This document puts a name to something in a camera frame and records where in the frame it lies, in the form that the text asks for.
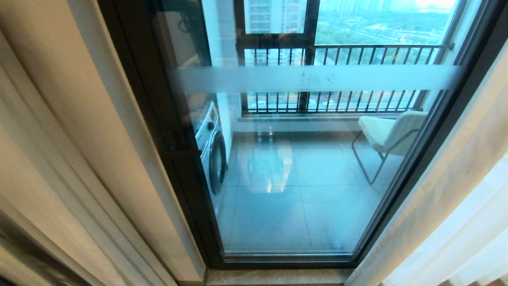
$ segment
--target beige curtain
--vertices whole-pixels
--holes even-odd
[[[505,43],[447,141],[347,286],[385,280],[507,152],[507,67]]]
[[[0,209],[92,285],[176,285],[0,33]]]

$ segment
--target door frame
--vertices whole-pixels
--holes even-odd
[[[157,7],[144,0],[98,0],[106,26],[120,58],[137,103],[147,123],[151,137],[171,181],[183,214],[195,239],[203,261],[210,269],[305,269],[354,268],[366,256],[376,239],[400,207],[418,179],[445,141],[463,113],[474,91],[495,60],[506,41],[506,3],[499,2],[485,23],[483,36],[471,57],[466,73],[447,104],[440,106],[440,116],[430,122],[434,128],[423,132],[413,154],[395,180],[391,200],[378,209],[354,256],[342,255],[259,255],[247,260],[229,256],[218,235],[210,194],[200,164],[191,122],[184,122],[181,114],[187,111],[186,102],[171,90],[157,45],[153,24]]]

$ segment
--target balcony railing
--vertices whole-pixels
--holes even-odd
[[[310,48],[243,48],[246,66],[435,65],[450,45],[315,45]],[[243,114],[404,112],[419,108],[427,91],[247,93]]]

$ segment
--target white wall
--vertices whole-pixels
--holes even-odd
[[[0,28],[88,164],[178,280],[201,260],[95,1],[0,0]]]

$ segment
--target chair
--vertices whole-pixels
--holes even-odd
[[[422,111],[406,111],[401,113],[397,119],[382,119],[371,116],[360,117],[358,124],[362,131],[353,140],[351,147],[369,184],[372,185],[377,179],[388,155],[406,155],[427,114],[427,112]],[[381,165],[372,180],[369,179],[369,175],[355,149],[355,142],[362,133],[381,157]]]

